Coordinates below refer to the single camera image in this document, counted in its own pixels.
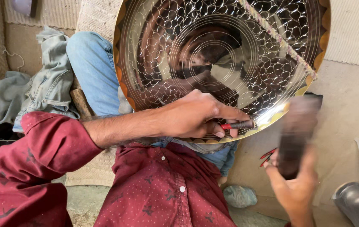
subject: hand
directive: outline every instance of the hand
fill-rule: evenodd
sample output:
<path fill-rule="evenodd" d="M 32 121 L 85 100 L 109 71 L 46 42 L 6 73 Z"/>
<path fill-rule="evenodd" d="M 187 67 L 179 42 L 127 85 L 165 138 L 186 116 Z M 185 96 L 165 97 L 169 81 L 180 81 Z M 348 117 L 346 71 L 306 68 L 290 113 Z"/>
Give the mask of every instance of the hand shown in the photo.
<path fill-rule="evenodd" d="M 156 109 L 160 132 L 163 136 L 202 138 L 207 133 L 224 137 L 224 130 L 213 118 L 224 118 L 229 122 L 251 118 L 240 109 L 227 106 L 209 93 L 193 90 L 185 97 Z M 238 130 L 231 129 L 230 135 L 237 137 Z"/>
<path fill-rule="evenodd" d="M 306 148 L 297 178 L 288 181 L 276 168 L 277 155 L 278 151 L 272 155 L 272 164 L 264 164 L 276 198 L 289 215 L 293 227 L 313 227 L 311 203 L 318 182 L 318 175 L 314 170 L 315 151 L 313 147 Z"/>

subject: man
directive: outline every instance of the man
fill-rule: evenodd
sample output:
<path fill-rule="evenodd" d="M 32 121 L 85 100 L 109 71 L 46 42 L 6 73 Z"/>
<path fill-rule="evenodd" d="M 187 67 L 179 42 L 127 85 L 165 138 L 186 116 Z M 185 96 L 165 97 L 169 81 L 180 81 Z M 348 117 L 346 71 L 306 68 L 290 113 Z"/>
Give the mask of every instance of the man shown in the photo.
<path fill-rule="evenodd" d="M 87 100 L 98 115 L 117 114 L 119 106 L 111 47 L 89 32 L 74 35 L 67 47 Z M 0 226 L 71 226 L 66 188 L 51 183 L 52 179 L 79 169 L 105 147 L 141 137 L 203 137 L 206 133 L 222 137 L 223 129 L 212 118 L 243 121 L 249 116 L 199 90 L 158 109 L 86 122 L 53 113 L 26 114 L 21 124 L 26 136 L 0 148 Z M 310 149 L 292 181 L 285 181 L 276 167 L 266 166 L 294 227 L 314 226 L 310 208 L 317 181 L 314 160 Z M 95 226 L 235 226 L 216 181 L 220 169 L 188 147 L 121 145 L 112 169 L 114 184 Z"/>

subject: forearm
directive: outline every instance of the forearm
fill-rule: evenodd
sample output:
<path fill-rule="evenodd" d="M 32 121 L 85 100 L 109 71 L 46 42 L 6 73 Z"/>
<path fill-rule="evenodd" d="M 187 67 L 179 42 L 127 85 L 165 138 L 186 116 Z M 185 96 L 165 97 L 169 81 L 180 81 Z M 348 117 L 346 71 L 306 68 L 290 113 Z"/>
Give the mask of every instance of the forearm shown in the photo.
<path fill-rule="evenodd" d="M 108 147 L 141 137 L 163 136 L 159 114 L 159 109 L 151 109 L 82 124 L 96 145 Z"/>

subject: jeans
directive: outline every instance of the jeans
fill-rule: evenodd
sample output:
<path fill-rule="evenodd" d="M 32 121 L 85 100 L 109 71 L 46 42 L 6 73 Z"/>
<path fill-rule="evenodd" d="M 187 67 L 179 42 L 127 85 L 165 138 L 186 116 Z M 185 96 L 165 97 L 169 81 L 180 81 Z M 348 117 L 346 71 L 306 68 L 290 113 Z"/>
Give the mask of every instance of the jeans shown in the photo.
<path fill-rule="evenodd" d="M 115 73 L 112 44 L 94 32 L 79 32 L 70 38 L 66 51 L 93 111 L 98 116 L 119 115 L 119 82 Z M 166 138 L 165 142 L 154 145 L 165 147 L 172 140 L 175 142 L 174 138 Z M 226 177 L 234 163 L 237 144 L 237 141 L 231 142 L 213 154 L 197 152 L 197 155 L 215 164 Z"/>

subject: denim cloth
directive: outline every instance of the denim cloth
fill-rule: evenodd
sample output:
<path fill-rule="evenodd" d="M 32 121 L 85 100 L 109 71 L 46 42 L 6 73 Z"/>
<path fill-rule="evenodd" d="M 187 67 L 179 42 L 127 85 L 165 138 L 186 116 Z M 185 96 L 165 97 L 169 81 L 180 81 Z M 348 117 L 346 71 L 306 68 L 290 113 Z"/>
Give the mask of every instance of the denim cloth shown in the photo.
<path fill-rule="evenodd" d="M 88 104 L 98 116 L 127 114 L 132 111 L 116 78 L 110 42 L 94 32 L 79 32 L 70 38 L 66 51 Z M 153 145 L 165 147 L 169 142 L 197 151 L 199 157 L 214 163 L 223 176 L 227 176 L 234 163 L 234 152 L 238 144 L 235 141 L 201 146 L 165 137 Z"/>
<path fill-rule="evenodd" d="M 22 103 L 27 99 L 25 92 L 30 87 L 28 75 L 15 71 L 5 73 L 5 79 L 0 80 L 0 124 L 14 123 Z"/>
<path fill-rule="evenodd" d="M 62 32 L 45 27 L 37 35 L 42 48 L 42 69 L 31 78 L 28 97 L 15 119 L 13 131 L 22 132 L 21 118 L 28 112 L 44 111 L 65 115 L 74 119 L 79 113 L 72 103 L 70 87 L 73 72 L 66 54 L 69 37 Z"/>
<path fill-rule="evenodd" d="M 14 123 L 13 131 L 22 132 L 21 118 L 31 111 L 45 111 L 79 118 L 71 102 L 73 74 L 66 54 L 68 37 L 45 27 L 37 35 L 42 48 L 42 69 L 30 78 L 8 71 L 0 80 L 0 124 Z"/>

